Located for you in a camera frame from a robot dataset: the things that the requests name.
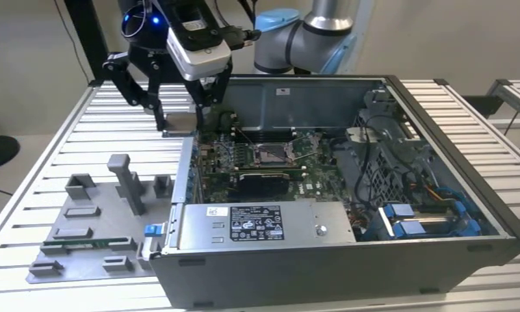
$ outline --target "aluminum table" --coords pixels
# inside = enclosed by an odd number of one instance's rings
[[[520,151],[448,85],[403,81],[445,135],[520,218]],[[189,110],[183,85],[163,86],[165,112]],[[112,83],[86,89],[50,145],[0,214],[0,311],[164,311],[169,300],[155,277],[30,285],[28,266],[65,201],[72,173],[115,181],[112,153],[128,153],[141,180],[175,178],[181,139],[160,138],[153,117],[125,104]],[[520,311],[520,255],[477,270],[447,294],[377,298],[224,311]]]

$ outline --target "barcode sticker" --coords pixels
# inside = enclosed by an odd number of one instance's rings
[[[207,216],[227,216],[228,212],[228,207],[208,207]]]

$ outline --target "power supply label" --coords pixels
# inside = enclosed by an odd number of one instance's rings
[[[235,242],[285,239],[280,206],[231,207],[229,213],[231,238]]]

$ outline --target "screw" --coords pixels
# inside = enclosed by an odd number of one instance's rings
[[[325,226],[316,226],[316,234],[324,236],[328,233],[328,228]]]

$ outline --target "white sticker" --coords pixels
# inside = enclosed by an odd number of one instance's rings
[[[207,216],[227,216],[228,207],[208,207]]]
[[[197,31],[200,29],[204,29],[207,28],[207,25],[204,24],[203,20],[197,19],[196,21],[187,21],[183,24],[183,27],[188,30],[188,31]]]
[[[276,89],[276,96],[289,96],[289,95],[291,95],[289,88],[277,88]]]

